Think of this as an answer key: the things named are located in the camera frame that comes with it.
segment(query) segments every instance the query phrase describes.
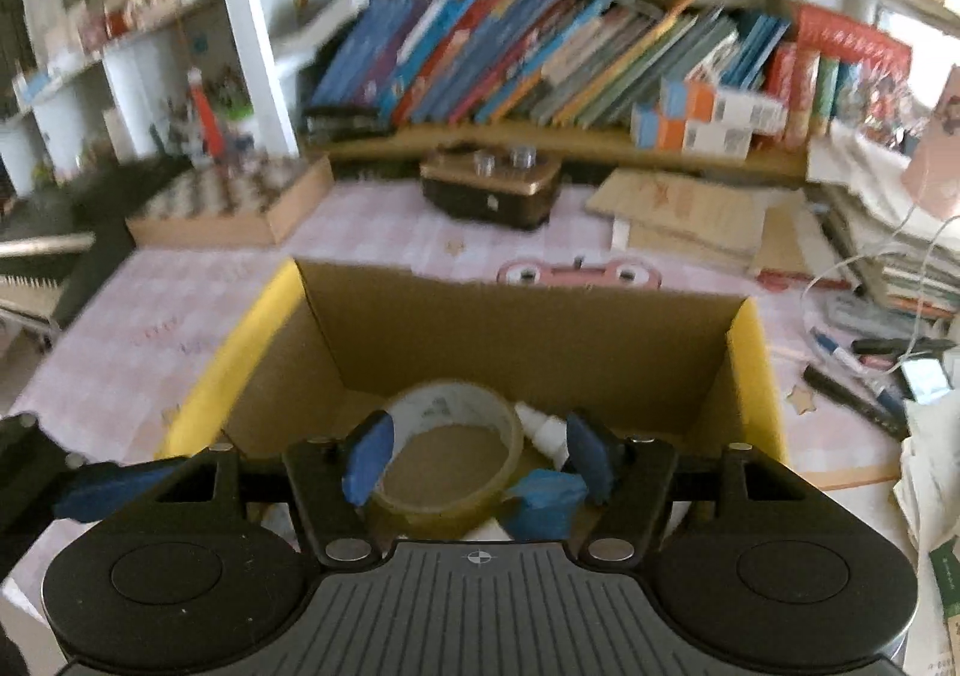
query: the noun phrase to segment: yellow box edge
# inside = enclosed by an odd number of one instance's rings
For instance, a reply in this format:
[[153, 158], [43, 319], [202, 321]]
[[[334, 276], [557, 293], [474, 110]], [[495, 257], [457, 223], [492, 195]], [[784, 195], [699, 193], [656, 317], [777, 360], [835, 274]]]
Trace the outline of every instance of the yellow box edge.
[[272, 340], [304, 299], [299, 267], [287, 259], [190, 390], [157, 458], [196, 454], [216, 440]]
[[727, 332], [736, 398], [743, 420], [743, 438], [767, 456], [789, 467], [784, 421], [767, 342], [757, 303], [747, 298]]

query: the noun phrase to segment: toy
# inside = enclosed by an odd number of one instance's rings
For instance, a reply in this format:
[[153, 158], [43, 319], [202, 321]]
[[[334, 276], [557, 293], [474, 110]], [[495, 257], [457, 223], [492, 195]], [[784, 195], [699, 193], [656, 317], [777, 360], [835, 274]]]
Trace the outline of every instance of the toy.
[[429, 155], [419, 168], [424, 197], [455, 218], [534, 230], [560, 193], [560, 160], [528, 146], [462, 143]]

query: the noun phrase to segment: stack of books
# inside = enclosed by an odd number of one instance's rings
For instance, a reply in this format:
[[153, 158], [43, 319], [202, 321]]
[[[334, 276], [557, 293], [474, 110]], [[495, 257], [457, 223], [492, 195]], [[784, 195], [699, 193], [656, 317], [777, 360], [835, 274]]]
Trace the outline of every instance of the stack of books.
[[[929, 241], [901, 232], [886, 245], [893, 227], [873, 216], [863, 203], [839, 186], [815, 190], [829, 208], [824, 232], [844, 259], [867, 254], [851, 264], [867, 295], [878, 305], [914, 315], [920, 300], [920, 266]], [[937, 246], [923, 279], [923, 318], [952, 319], [960, 312], [960, 253]]]
[[[365, 107], [395, 127], [628, 127], [664, 82], [700, 82], [778, 101], [789, 119], [772, 136], [796, 144], [811, 119], [819, 131], [829, 118], [840, 61], [909, 66], [909, 48], [822, 8], [775, 2], [773, 16], [695, 2], [370, 0], [310, 104]], [[835, 71], [814, 72], [824, 61]]]

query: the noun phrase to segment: circular pad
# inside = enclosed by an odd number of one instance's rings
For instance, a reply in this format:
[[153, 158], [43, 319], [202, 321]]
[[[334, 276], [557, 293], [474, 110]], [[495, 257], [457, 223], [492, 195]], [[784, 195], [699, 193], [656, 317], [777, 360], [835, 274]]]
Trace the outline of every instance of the circular pad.
[[654, 565], [673, 624], [754, 670], [834, 673], [890, 655], [916, 607], [908, 561], [883, 537], [776, 537], [704, 528]]
[[828, 548], [803, 540], [775, 540], [740, 557], [737, 572], [761, 597], [781, 603], [820, 603], [843, 591], [850, 569]]
[[223, 566], [209, 549], [193, 543], [151, 543], [134, 549], [110, 571], [123, 596], [148, 606], [185, 603], [220, 580]]
[[169, 536], [95, 527], [56, 555], [43, 603], [68, 655], [110, 672], [179, 673], [257, 649], [294, 615], [305, 583], [301, 555], [255, 525]]

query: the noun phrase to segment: white cable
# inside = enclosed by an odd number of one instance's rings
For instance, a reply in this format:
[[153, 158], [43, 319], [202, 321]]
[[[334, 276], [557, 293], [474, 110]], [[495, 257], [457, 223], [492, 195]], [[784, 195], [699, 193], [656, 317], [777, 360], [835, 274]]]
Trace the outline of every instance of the white cable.
[[[930, 174], [930, 165], [929, 165], [929, 162], [925, 162], [925, 165], [923, 165], [923, 180], [920, 181], [920, 191], [917, 192], [917, 195], [920, 197], [923, 197], [923, 195], [925, 195], [926, 181], [928, 180], [929, 174]], [[904, 216], [904, 220], [902, 220], [899, 223], [899, 225], [896, 226], [896, 228], [890, 233], [890, 236], [886, 240], [884, 240], [882, 243], [878, 243], [875, 249], [873, 249], [872, 251], [863, 251], [862, 254], [856, 254], [855, 256], [850, 256], [848, 259], [844, 259], [842, 262], [838, 262], [837, 264], [832, 265], [832, 267], [827, 268], [827, 270], [824, 270], [823, 273], [820, 273], [819, 275], [817, 275], [816, 278], [813, 278], [813, 280], [811, 280], [810, 283], [808, 283], [805, 286], [805, 288], [803, 288], [803, 292], [800, 293], [800, 316], [802, 316], [803, 335], [805, 336], [806, 343], [814, 350], [817, 356], [826, 360], [827, 362], [829, 362], [829, 364], [837, 365], [839, 363], [837, 363], [837, 361], [827, 353], [827, 350], [820, 347], [818, 342], [814, 340], [813, 338], [814, 326], [813, 325], [808, 326], [808, 323], [806, 322], [806, 316], [808, 316], [808, 312], [806, 312], [806, 301], [808, 300], [810, 290], [813, 289], [813, 287], [816, 286], [817, 283], [819, 283], [821, 280], [823, 280], [824, 278], [827, 278], [827, 275], [830, 275], [834, 271], [840, 270], [843, 267], [847, 267], [848, 265], [851, 265], [854, 262], [861, 261], [861, 259], [873, 259], [875, 256], [882, 256], [882, 254], [890, 254], [891, 251], [887, 250], [888, 247], [893, 245], [894, 241], [896, 240], [896, 237], [906, 228], [907, 223], [910, 221], [911, 217], [914, 214], [914, 211], [917, 208], [918, 208], [917, 203], [914, 202], [913, 205], [910, 206], [909, 211], [907, 211], [906, 216]], [[943, 222], [943, 225], [941, 225], [941, 227], [937, 230], [937, 232], [934, 233], [933, 238], [930, 240], [929, 246], [926, 248], [926, 253], [923, 255], [923, 261], [920, 262], [920, 293], [917, 299], [917, 310], [914, 313], [914, 317], [913, 317], [913, 332], [910, 335], [910, 342], [907, 344], [906, 352], [903, 355], [901, 355], [901, 357], [899, 357], [898, 360], [896, 360], [896, 365], [892, 366], [890, 369], [887, 369], [886, 371], [866, 371], [865, 370], [863, 377], [882, 378], [884, 376], [891, 374], [891, 372], [894, 372], [897, 369], [899, 369], [899, 367], [902, 364], [904, 364], [905, 361], [911, 358], [914, 347], [915, 345], [917, 345], [918, 340], [920, 340], [920, 322], [923, 320], [923, 295], [925, 294], [925, 288], [926, 288], [926, 283], [925, 283], [926, 266], [928, 265], [930, 261], [930, 256], [931, 254], [933, 254], [933, 250], [936, 247], [937, 239], [940, 237], [940, 235], [943, 234], [944, 230], [952, 222], [956, 221], [956, 219], [958, 218], [960, 218], [960, 216], [952, 216], [949, 219], [947, 219], [947, 221]]]

